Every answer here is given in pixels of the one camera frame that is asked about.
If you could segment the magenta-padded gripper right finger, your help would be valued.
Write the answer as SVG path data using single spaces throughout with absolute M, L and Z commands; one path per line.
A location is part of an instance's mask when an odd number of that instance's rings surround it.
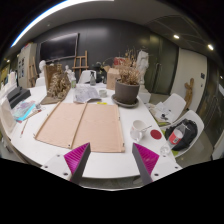
M 133 144 L 132 153 L 144 185 L 181 170 L 181 167 L 167 155 L 158 155 L 137 143 Z

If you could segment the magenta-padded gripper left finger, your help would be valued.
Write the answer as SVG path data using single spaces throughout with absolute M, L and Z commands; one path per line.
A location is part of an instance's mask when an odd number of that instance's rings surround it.
M 79 184 L 90 152 L 90 144 L 85 143 L 65 155 L 56 154 L 42 166 L 42 169 L 72 183 Z

